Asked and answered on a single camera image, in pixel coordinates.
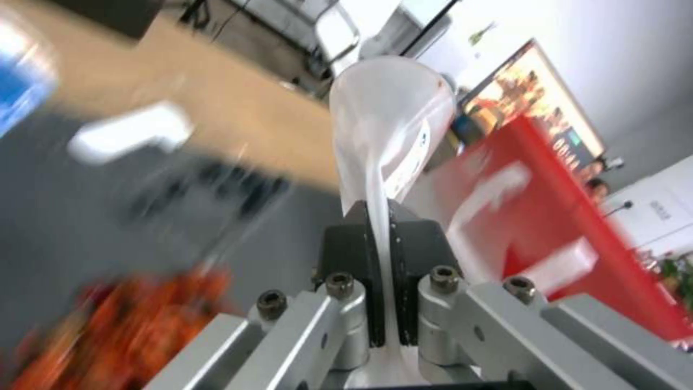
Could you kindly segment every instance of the wooden table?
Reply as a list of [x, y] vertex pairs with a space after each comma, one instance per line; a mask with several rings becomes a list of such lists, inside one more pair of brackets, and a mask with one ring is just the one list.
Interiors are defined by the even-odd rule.
[[196, 125], [190, 146], [337, 189], [327, 108], [209, 37], [159, 16], [135, 44], [52, 3], [5, 3], [56, 49], [53, 103], [107, 116], [169, 99]]

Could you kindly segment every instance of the hex socket screw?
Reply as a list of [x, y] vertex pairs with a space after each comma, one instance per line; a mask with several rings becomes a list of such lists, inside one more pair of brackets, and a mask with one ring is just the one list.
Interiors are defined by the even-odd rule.
[[279, 290], [267, 290], [260, 294], [257, 308], [260, 317], [266, 321], [276, 320], [286, 310], [286, 295]]
[[503, 282], [503, 288], [520, 302], [528, 305], [534, 299], [536, 287], [534, 282], [524, 276], [511, 276]]
[[327, 294], [335, 299], [342, 300], [353, 293], [353, 276], [348, 272], [335, 272], [325, 279]]
[[457, 291], [460, 276], [457, 270], [451, 266], [435, 266], [428, 277], [431, 281], [431, 288], [440, 294], [451, 294]]

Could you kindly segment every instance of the gray floor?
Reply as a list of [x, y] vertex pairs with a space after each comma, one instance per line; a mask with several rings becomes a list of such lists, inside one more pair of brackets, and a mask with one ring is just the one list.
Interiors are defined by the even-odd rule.
[[[208, 35], [212, 40], [224, 22], [238, 9], [224, 0], [209, 0], [209, 6], [211, 23], [205, 31], [200, 33]], [[182, 14], [182, 9], [167, 7], [164, 14], [177, 19]], [[291, 81], [293, 78], [299, 77], [301, 84], [309, 87], [319, 85], [319, 81], [304, 69], [306, 59], [304, 52], [290, 46], [274, 31], [260, 23], [253, 22], [243, 12], [237, 12], [226, 23], [215, 43], [240, 54], [284, 81]]]

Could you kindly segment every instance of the monitor screen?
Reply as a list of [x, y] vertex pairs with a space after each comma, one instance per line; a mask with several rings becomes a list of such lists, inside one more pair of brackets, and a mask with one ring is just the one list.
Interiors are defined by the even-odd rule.
[[604, 152], [601, 139], [534, 40], [467, 94], [461, 106], [485, 135], [526, 115], [571, 171]]

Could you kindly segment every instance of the microphone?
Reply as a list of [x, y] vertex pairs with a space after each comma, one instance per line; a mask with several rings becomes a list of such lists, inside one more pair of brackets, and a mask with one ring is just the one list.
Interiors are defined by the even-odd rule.
[[606, 215], [604, 215], [604, 216], [605, 216], [605, 217], [608, 217], [608, 216], [614, 214], [615, 212], [619, 212], [619, 211], [621, 211], [621, 210], [628, 210], [628, 209], [631, 209], [631, 208], [633, 208], [633, 202], [631, 202], [631, 201], [625, 201], [625, 202], [623, 202], [623, 205], [621, 205], [621, 206], [619, 206], [619, 207], [617, 207], [617, 208], [611, 210], [610, 212], [606, 213]]

